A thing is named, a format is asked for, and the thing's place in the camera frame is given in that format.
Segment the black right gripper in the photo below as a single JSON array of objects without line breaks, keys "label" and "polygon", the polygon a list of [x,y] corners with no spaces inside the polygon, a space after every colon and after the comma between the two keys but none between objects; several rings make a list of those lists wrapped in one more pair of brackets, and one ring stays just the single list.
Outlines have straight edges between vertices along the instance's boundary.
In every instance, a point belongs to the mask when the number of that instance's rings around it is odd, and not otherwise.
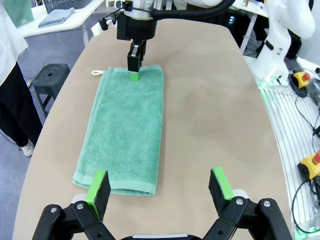
[{"label": "black right gripper", "polygon": [[130,80],[139,80],[139,71],[146,53],[147,40],[155,36],[157,21],[133,19],[124,14],[120,14],[117,18],[117,34],[118,40],[133,42],[130,45],[130,51],[127,54],[127,69],[130,72]]}]

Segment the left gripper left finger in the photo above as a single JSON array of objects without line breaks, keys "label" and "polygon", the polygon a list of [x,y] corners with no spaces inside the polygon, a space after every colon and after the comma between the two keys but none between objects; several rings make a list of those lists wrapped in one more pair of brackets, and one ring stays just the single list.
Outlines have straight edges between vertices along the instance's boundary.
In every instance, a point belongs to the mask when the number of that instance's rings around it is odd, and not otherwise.
[{"label": "left gripper left finger", "polygon": [[89,240],[113,240],[115,237],[103,224],[111,193],[108,172],[98,170],[85,200],[66,208],[47,205],[33,234],[34,240],[71,240],[74,234],[84,233]]}]

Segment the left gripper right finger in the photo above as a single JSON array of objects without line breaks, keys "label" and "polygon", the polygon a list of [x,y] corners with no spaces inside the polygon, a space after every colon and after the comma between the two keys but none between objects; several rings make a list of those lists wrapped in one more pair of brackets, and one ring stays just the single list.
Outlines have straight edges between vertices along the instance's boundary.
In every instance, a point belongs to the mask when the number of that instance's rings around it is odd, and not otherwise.
[{"label": "left gripper right finger", "polygon": [[204,240],[230,240],[237,229],[246,229],[254,240],[291,240],[283,214],[272,198],[258,203],[234,195],[220,166],[210,170],[208,189],[218,219],[203,237]]}]

